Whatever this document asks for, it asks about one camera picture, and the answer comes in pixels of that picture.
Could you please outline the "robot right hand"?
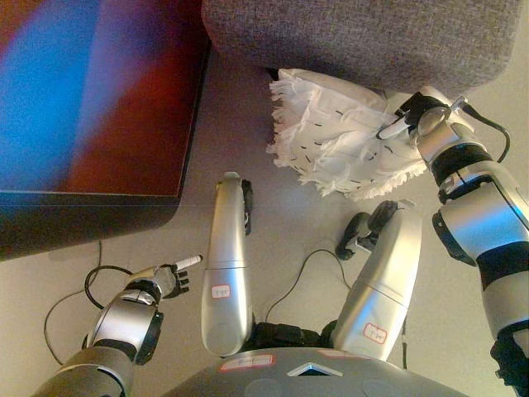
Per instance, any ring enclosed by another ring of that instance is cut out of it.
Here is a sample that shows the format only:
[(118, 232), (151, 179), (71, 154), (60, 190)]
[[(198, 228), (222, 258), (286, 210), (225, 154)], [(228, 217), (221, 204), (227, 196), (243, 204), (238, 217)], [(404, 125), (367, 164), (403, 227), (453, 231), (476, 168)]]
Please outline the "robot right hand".
[(450, 115), (450, 100), (432, 86), (423, 86), (394, 111), (397, 117), (376, 134), (379, 140), (393, 139), (401, 132), (409, 135), (420, 125), (439, 123)]

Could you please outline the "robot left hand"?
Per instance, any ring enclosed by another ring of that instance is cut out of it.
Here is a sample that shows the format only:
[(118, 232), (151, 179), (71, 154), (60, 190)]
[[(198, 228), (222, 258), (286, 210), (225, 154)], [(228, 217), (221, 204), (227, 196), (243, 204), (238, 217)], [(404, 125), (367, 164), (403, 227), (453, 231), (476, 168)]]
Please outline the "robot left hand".
[(156, 265), (140, 270), (129, 276), (125, 290), (143, 291), (157, 304), (162, 300), (176, 298), (189, 292), (186, 269), (202, 261), (203, 256), (197, 255), (173, 264)]

